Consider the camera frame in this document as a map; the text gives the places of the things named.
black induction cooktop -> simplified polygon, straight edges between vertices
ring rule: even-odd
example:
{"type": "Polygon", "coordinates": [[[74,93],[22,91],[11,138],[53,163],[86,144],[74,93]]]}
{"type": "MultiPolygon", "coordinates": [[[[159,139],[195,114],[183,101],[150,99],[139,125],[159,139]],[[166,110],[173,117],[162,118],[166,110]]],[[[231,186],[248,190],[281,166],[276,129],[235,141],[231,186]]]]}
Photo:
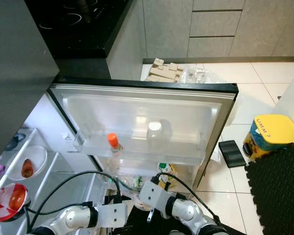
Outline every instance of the black induction cooktop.
{"type": "Polygon", "coordinates": [[[54,58],[106,58],[133,0],[25,0],[54,58]]]}

tiled floor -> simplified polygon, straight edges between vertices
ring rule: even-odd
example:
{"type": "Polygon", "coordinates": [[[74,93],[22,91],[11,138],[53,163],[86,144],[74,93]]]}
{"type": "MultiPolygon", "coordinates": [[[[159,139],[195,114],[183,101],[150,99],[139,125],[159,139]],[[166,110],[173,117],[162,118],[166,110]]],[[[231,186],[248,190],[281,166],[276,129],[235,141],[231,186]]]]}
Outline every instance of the tiled floor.
{"type": "MultiPolygon", "coordinates": [[[[209,63],[198,66],[227,82],[238,83],[237,113],[232,124],[224,128],[219,141],[235,140],[240,149],[253,118],[270,113],[278,102],[277,97],[283,95],[294,78],[294,62],[209,63]]],[[[141,80],[146,79],[150,67],[143,65],[141,80]]],[[[262,234],[244,167],[229,169],[223,157],[220,163],[210,161],[197,193],[224,224],[248,235],[262,234]]]]}

drawer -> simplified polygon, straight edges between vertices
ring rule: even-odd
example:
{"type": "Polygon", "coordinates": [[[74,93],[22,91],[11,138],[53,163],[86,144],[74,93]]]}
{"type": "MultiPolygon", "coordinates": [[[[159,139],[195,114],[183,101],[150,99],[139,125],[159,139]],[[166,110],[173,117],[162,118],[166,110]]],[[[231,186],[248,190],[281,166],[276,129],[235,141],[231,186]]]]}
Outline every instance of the drawer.
{"type": "Polygon", "coordinates": [[[194,0],[193,11],[243,9],[245,0],[194,0]]]}
{"type": "Polygon", "coordinates": [[[187,57],[228,56],[234,37],[190,38],[187,57]]]}
{"type": "Polygon", "coordinates": [[[240,16],[240,11],[193,12],[190,36],[234,36],[240,16]]]}

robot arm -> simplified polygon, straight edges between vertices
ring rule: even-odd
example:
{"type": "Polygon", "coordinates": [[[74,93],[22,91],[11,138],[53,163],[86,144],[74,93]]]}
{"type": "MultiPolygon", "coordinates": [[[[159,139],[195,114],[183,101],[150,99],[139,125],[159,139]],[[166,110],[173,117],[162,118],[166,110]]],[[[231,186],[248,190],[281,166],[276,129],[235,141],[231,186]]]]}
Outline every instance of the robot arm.
{"type": "Polygon", "coordinates": [[[176,198],[176,193],[167,192],[151,181],[144,184],[139,199],[160,211],[165,219],[170,216],[181,221],[193,235],[227,235],[222,226],[205,216],[199,206],[191,200],[176,198]]]}
{"type": "Polygon", "coordinates": [[[127,221],[125,203],[73,206],[31,231],[32,235],[64,235],[80,228],[120,228],[127,221]]]}

red bowl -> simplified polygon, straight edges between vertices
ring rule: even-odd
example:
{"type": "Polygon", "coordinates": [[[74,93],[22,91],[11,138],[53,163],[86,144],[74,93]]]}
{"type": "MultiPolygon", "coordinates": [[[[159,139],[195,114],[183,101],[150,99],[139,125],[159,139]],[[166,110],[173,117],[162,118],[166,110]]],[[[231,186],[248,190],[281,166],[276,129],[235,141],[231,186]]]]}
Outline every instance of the red bowl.
{"type": "Polygon", "coordinates": [[[21,184],[10,184],[0,190],[0,222],[18,219],[24,214],[23,206],[29,206],[27,189],[21,184]]]}

